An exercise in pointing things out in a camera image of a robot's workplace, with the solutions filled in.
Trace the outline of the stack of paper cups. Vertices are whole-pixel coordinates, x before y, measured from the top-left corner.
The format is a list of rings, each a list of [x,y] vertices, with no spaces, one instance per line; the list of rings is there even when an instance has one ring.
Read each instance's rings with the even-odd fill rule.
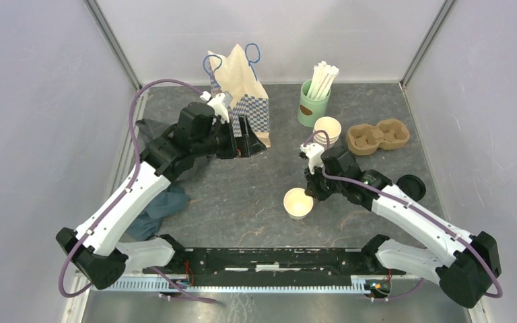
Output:
[[[313,132],[325,131],[328,136],[324,133],[317,133],[312,141],[327,149],[338,141],[341,130],[341,124],[337,119],[330,116],[323,116],[315,122]]]

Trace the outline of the brown paper bag blue handles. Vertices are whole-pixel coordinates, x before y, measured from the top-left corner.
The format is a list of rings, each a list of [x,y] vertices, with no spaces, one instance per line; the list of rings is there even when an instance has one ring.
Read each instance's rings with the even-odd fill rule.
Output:
[[[261,50],[251,42],[246,46],[235,45],[226,56],[209,50],[203,68],[209,77],[211,93],[227,92],[232,97],[228,113],[235,136],[242,135],[238,118],[246,116],[249,128],[270,147],[269,97],[254,69],[260,60]]]

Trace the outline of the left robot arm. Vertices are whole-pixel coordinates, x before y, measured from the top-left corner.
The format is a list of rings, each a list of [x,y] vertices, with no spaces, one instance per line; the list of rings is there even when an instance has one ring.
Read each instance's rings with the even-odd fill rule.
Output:
[[[56,240],[96,289],[110,287],[126,272],[158,266],[179,273],[184,255],[168,238],[122,243],[120,238],[148,204],[198,157],[251,157],[266,145],[252,131],[247,116],[238,118],[241,136],[234,134],[226,106],[218,101],[192,102],[180,111],[177,123],[150,141],[129,177],[84,223],[64,227]]]

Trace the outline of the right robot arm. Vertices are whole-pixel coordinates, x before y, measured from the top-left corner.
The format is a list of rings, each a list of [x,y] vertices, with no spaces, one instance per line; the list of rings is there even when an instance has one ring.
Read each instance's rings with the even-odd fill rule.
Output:
[[[435,283],[453,302],[473,308],[482,297],[498,299],[504,290],[497,240],[452,225],[420,205],[391,179],[376,170],[360,169],[352,152],[343,147],[325,149],[317,143],[300,145],[306,195],[323,202],[334,194],[381,216],[422,244],[404,245],[377,235],[362,249],[367,273],[400,270]]]

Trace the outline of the brown cardboard cup carrier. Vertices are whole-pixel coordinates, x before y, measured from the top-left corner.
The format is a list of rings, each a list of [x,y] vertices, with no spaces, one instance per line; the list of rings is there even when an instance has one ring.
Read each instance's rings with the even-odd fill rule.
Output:
[[[376,125],[358,124],[346,132],[348,149],[355,155],[371,155],[378,149],[393,150],[407,144],[411,134],[398,119],[390,118]]]

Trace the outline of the green straw holder cup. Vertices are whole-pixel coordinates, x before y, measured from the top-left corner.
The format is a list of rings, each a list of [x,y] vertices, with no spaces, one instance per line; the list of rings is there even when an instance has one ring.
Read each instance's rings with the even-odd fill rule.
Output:
[[[307,94],[312,80],[305,81],[300,89],[300,103],[297,113],[298,121],[305,127],[312,128],[319,118],[326,116],[331,92],[321,100],[310,99]]]

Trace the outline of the remaining black lid stack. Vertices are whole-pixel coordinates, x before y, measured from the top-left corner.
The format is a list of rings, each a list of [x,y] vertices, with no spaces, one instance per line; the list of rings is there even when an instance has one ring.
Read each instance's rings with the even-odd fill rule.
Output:
[[[401,176],[397,180],[396,185],[414,201],[420,201],[427,192],[427,188],[423,180],[412,174]]]

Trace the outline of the white wrapped straws bundle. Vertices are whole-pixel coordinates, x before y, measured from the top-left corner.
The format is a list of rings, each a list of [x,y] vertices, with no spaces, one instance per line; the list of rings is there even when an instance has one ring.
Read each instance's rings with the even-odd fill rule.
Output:
[[[314,72],[306,97],[311,100],[326,98],[331,90],[335,78],[339,74],[339,68],[321,61],[314,66]]]

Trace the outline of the blue cloth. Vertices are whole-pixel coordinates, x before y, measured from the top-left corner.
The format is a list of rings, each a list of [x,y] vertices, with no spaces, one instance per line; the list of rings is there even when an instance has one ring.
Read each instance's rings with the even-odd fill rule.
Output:
[[[183,188],[170,186],[147,204],[126,233],[135,240],[147,240],[159,232],[164,218],[185,210],[190,201]]]

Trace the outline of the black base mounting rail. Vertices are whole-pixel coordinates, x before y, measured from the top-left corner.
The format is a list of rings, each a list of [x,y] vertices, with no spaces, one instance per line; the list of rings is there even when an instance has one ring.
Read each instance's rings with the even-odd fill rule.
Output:
[[[195,287],[345,287],[352,276],[391,274],[350,248],[186,248],[143,269],[156,271],[193,279]]]

